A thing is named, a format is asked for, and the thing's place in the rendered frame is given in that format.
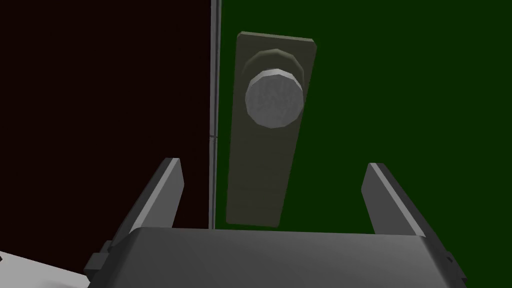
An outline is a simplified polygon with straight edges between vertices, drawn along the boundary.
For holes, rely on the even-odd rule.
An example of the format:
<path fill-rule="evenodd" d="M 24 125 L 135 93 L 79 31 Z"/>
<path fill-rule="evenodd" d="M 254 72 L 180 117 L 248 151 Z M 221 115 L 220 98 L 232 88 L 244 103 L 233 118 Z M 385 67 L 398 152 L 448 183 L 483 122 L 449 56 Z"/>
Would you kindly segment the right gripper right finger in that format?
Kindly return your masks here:
<path fill-rule="evenodd" d="M 369 163 L 361 193 L 376 234 L 430 237 L 432 228 L 383 163 Z"/>

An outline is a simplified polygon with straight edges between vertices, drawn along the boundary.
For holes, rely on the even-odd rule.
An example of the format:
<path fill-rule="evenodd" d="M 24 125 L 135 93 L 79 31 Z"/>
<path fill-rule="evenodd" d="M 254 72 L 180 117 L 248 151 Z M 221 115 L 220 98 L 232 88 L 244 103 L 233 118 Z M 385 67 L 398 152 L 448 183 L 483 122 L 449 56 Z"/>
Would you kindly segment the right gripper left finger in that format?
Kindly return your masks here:
<path fill-rule="evenodd" d="M 117 229 L 111 246 L 142 227 L 171 228 L 184 189 L 179 158 L 165 158 Z"/>

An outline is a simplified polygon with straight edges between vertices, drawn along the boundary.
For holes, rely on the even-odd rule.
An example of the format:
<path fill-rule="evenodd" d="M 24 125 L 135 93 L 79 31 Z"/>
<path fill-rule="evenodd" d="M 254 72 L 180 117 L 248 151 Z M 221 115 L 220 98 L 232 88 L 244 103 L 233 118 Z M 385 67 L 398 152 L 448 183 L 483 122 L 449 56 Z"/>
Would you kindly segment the dark green door leaf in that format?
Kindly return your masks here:
<path fill-rule="evenodd" d="M 368 233 L 385 164 L 468 277 L 512 288 L 512 0 L 221 0 L 216 227 L 226 222 L 237 35 L 317 52 L 280 231 Z"/>

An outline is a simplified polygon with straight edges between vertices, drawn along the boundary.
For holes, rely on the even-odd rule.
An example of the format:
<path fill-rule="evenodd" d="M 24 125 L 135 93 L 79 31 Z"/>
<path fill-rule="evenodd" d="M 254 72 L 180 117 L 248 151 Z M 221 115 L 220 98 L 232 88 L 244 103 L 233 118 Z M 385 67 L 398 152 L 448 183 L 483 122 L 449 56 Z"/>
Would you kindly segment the grey round door knob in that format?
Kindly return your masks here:
<path fill-rule="evenodd" d="M 237 35 L 228 224 L 279 225 L 316 52 L 310 38 Z"/>

